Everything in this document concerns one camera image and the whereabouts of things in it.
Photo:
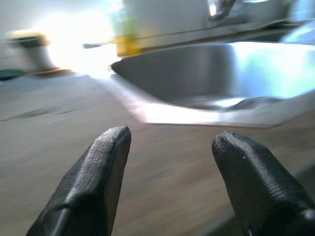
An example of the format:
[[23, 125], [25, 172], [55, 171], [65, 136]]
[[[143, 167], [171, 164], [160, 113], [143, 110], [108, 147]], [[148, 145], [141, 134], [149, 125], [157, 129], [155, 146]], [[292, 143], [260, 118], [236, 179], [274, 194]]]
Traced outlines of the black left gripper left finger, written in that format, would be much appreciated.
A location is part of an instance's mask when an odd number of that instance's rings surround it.
[[111, 235], [130, 143], [127, 126], [96, 138], [61, 179], [27, 235]]

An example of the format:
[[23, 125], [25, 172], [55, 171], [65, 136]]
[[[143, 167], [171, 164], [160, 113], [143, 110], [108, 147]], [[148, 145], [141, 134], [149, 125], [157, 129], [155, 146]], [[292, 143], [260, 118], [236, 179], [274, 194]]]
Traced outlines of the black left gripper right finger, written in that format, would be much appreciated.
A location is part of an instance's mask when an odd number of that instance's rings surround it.
[[315, 234], [314, 202], [266, 146], [223, 131], [212, 153], [243, 235]]

